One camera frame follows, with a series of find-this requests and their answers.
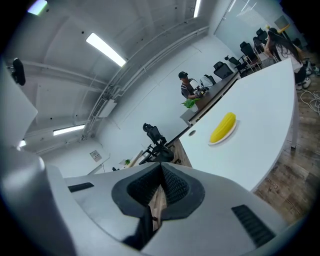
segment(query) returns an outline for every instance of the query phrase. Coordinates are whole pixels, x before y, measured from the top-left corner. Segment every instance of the black office chair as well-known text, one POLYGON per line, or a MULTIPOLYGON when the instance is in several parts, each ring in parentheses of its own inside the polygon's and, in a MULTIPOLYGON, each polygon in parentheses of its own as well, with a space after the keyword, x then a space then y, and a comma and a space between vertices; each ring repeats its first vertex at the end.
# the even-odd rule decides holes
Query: black office chair
POLYGON ((263 42, 258 37, 255 36, 253 38, 254 49, 258 54, 262 54, 265 52, 265 49, 264 49, 262 43, 263 42))
POLYGON ((243 78, 248 74, 248 65, 246 62, 244 62, 243 58, 236 59, 235 57, 228 58, 229 62, 231 62, 233 65, 235 65, 235 69, 239 71, 240 76, 243 78))
MULTIPOLYGON (((152 140, 154 146, 151 146, 150 144, 148 148, 142 153, 142 156, 146 153, 148 153, 148 155, 139 163, 139 165, 149 162, 171 162, 175 158, 175 155, 169 148, 174 148, 175 146, 171 145, 169 148, 165 146, 167 140, 160 134, 156 126, 144 123, 143 130, 152 140)), ((177 159, 174 163, 181 163, 181 160, 177 159)))
POLYGON ((240 44, 241 52, 248 57, 247 63, 250 65, 251 68, 255 67, 258 64, 258 57, 255 54, 254 50, 252 49, 250 43, 242 42, 240 44))
POLYGON ((146 132, 146 135, 152 140, 155 148, 158 146, 164 146, 166 144, 166 138, 160 134, 156 126, 144 123, 143 130, 146 132))
POLYGON ((204 76, 212 82, 212 85, 216 84, 216 81, 214 80, 214 77, 212 75, 205 74, 204 76))
POLYGON ((213 67, 215 68, 215 71, 213 71, 213 73, 221 79, 225 79, 226 77, 233 74, 229 66, 221 61, 217 62, 213 67))
POLYGON ((262 41, 262 43, 266 44, 267 43, 267 37, 268 34, 265 30, 262 30, 261 28, 259 28, 256 31, 256 35, 258 36, 258 38, 262 41))
POLYGON ((221 61, 218 61, 216 64, 213 65, 214 69, 217 70, 219 69, 220 67, 222 67, 224 65, 223 62, 221 61))

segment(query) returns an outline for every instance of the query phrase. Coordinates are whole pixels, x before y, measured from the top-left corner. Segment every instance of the cap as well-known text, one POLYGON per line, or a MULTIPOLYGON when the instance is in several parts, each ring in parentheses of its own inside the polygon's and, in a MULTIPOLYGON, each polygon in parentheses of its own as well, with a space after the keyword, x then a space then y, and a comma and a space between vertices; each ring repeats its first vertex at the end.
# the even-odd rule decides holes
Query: cap
POLYGON ((179 73, 179 78, 181 79, 181 78, 186 78, 188 76, 188 73, 186 73, 186 72, 180 72, 179 73))

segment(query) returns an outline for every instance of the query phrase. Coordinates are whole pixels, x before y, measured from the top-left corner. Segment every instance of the white ceiling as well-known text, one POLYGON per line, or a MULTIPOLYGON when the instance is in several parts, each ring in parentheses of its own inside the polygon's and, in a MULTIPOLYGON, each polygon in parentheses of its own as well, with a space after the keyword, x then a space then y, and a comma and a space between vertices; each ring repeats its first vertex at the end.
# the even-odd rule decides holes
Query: white ceiling
POLYGON ((137 71, 132 65, 144 65, 188 31, 208 25, 208 9, 215 2, 202 0, 200 17, 193 19, 196 0, 47 1, 41 15, 26 13, 4 55, 8 62, 19 58, 24 64, 26 84, 21 89, 38 110, 25 137, 25 148, 33 152, 78 139, 81 132, 53 137, 52 130, 86 122, 120 70, 86 42, 91 33, 131 60, 130 68, 121 71, 131 69, 132 76, 137 71), (158 43, 159 35, 164 39, 158 43))

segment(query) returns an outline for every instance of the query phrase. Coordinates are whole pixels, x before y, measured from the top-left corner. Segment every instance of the desk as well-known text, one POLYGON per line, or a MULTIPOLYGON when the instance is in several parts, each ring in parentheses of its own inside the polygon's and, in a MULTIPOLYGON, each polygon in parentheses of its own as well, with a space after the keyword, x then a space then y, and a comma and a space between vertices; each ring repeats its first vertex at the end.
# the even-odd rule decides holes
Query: desk
POLYGON ((294 72, 287 59, 236 81, 180 141, 194 169, 254 191, 276 163, 291 123, 295 148, 299 110, 294 72), (211 133, 227 112, 236 115, 236 129, 221 143, 209 146, 211 133))
POLYGON ((196 121, 206 113, 217 100, 226 93, 226 91, 235 83, 236 80, 241 79, 239 71, 229 75, 225 79, 217 82, 203 95, 203 97, 198 100, 195 104, 198 107, 196 113, 187 109, 180 118, 191 127, 196 123, 196 121))

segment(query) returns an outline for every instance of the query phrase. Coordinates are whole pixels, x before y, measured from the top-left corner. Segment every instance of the white wall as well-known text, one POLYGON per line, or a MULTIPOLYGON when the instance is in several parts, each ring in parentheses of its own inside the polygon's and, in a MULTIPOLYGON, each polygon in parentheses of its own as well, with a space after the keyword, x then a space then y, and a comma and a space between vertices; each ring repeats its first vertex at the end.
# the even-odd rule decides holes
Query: white wall
POLYGON ((168 142, 187 128, 180 118, 187 109, 181 105, 185 98, 179 72, 188 72, 196 80, 212 75, 218 82, 221 79, 213 74, 213 66, 227 55, 234 54, 215 36, 206 36, 176 50, 132 85, 96 134, 111 153, 109 164, 120 167, 121 160, 131 159, 152 144, 143 131, 144 123, 157 126, 168 142))
POLYGON ((230 3, 234 0, 212 0, 214 6, 212 8, 211 18, 209 20, 209 35, 214 35, 221 19, 228 10, 230 3))
POLYGON ((225 19, 219 25, 223 14, 229 10, 230 2, 217 0, 210 20, 209 34, 215 33, 238 58, 243 55, 240 49, 243 41, 253 46, 253 37, 257 36, 257 30, 259 28, 266 30, 266 25, 278 28, 275 21, 282 15, 290 23, 290 27, 285 30, 290 39, 299 38, 302 45, 306 44, 293 21, 282 11, 279 0, 250 0, 245 7, 247 2, 248 0, 236 0, 231 11, 226 12, 225 19))
MULTIPOLYGON (((109 155, 101 144, 93 139, 74 142, 67 147, 61 147, 41 155, 44 163, 58 167, 64 178, 87 175, 108 157, 109 155), (95 150, 102 157, 98 162, 95 162, 90 155, 95 150)), ((104 163, 105 172, 111 172, 111 168, 107 167, 107 162, 104 163)))

